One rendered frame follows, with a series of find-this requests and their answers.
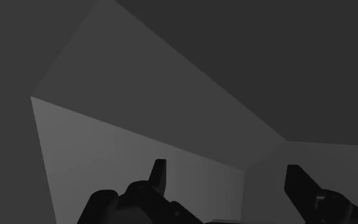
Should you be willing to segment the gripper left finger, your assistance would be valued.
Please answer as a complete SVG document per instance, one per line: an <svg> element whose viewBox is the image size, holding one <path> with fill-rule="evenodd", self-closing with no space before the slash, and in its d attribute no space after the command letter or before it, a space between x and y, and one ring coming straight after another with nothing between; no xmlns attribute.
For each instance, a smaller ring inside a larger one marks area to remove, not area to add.
<svg viewBox="0 0 358 224"><path fill-rule="evenodd" d="M91 194L77 224L203 224L176 201L165 197L167 161L154 162L149 179L130 183L125 193Z"/></svg>

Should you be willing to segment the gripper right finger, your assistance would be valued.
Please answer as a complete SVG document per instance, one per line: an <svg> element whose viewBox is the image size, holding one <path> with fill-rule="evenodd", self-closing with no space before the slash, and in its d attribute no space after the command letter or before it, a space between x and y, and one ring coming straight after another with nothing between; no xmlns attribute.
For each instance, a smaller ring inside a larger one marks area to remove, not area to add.
<svg viewBox="0 0 358 224"><path fill-rule="evenodd" d="M288 165L284 191L305 224L358 224L358 206L321 188L299 165Z"/></svg>

